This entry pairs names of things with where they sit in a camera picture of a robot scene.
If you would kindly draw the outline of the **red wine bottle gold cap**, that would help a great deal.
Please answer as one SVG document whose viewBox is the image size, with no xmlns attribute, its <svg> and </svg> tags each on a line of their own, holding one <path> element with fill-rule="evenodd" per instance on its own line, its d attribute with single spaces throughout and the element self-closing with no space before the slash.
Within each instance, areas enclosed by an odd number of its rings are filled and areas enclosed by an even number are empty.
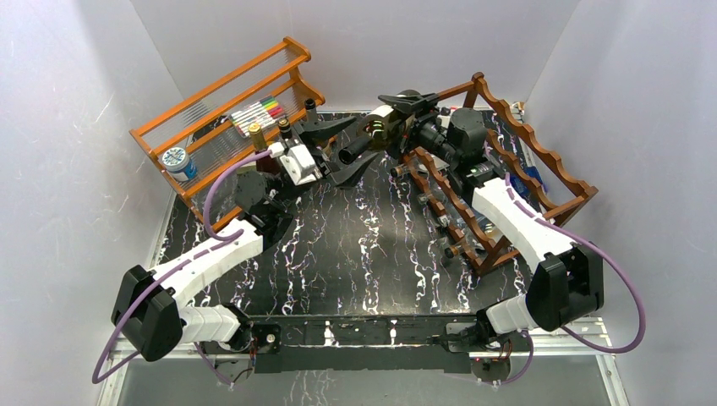
<svg viewBox="0 0 717 406">
<path fill-rule="evenodd" d="M 258 123 L 251 123 L 248 127 L 248 131 L 255 149 L 255 155 L 270 151 L 265 140 L 263 129 Z M 263 173 L 279 174 L 280 166 L 274 158 L 267 155 L 256 161 L 256 170 Z"/>
</svg>

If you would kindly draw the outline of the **green wine bottle white label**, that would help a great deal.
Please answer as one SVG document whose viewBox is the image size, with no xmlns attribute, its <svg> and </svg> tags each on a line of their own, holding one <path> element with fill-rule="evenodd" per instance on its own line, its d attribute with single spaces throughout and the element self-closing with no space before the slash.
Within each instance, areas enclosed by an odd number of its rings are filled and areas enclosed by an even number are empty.
<svg viewBox="0 0 717 406">
<path fill-rule="evenodd" d="M 386 151 L 394 158 L 400 156 L 400 144 L 410 118 L 409 114 L 389 105 L 378 106 L 359 121 L 356 137 L 338 152 L 338 159 L 350 164 L 366 151 Z"/>
</svg>

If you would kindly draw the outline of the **clear liquor bottle dark label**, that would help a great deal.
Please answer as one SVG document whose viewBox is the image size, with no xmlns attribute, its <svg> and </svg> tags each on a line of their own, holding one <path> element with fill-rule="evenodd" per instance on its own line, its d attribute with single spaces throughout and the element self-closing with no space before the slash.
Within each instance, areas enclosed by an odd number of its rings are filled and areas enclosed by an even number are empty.
<svg viewBox="0 0 717 406">
<path fill-rule="evenodd" d="M 276 121 L 279 134 L 285 143 L 290 143 L 293 139 L 292 126 L 287 118 L 280 118 Z"/>
</svg>

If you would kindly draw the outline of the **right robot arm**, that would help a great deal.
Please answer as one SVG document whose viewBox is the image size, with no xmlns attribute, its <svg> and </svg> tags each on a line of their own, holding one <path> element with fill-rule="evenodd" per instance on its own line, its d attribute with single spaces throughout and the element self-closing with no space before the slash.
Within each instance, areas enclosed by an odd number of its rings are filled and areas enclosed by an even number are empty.
<svg viewBox="0 0 717 406">
<path fill-rule="evenodd" d="M 479 310 L 467 337 L 497 350 L 518 330 L 552 332 L 604 305 L 603 262 L 585 243 L 554 229 L 512 187 L 509 174 L 484 147 L 489 130 L 471 107 L 442 126 L 436 93 L 381 95 L 390 113 L 384 134 L 395 152 L 420 147 L 447 163 L 450 198 L 485 216 L 517 249 L 532 272 L 525 294 Z"/>
</svg>

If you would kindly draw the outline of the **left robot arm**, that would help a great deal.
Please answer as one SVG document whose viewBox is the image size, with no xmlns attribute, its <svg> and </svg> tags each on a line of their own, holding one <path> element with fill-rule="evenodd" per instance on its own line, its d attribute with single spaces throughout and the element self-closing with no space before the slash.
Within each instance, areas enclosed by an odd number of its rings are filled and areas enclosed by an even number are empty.
<svg viewBox="0 0 717 406">
<path fill-rule="evenodd" d="M 237 264 L 277 244 L 293 221 L 289 206 L 314 184 L 353 187 L 376 154 L 374 131 L 366 125 L 332 161 L 322 143 L 355 122 L 278 121 L 280 139 L 232 165 L 211 186 L 205 200 L 229 177 L 236 179 L 239 217 L 178 258 L 150 270 L 135 266 L 125 272 L 112 311 L 114 333 L 123 335 L 146 361 L 157 361 L 179 344 L 219 343 L 233 352 L 247 350 L 257 339 L 255 323 L 237 306 L 194 307 L 190 300 Z"/>
</svg>

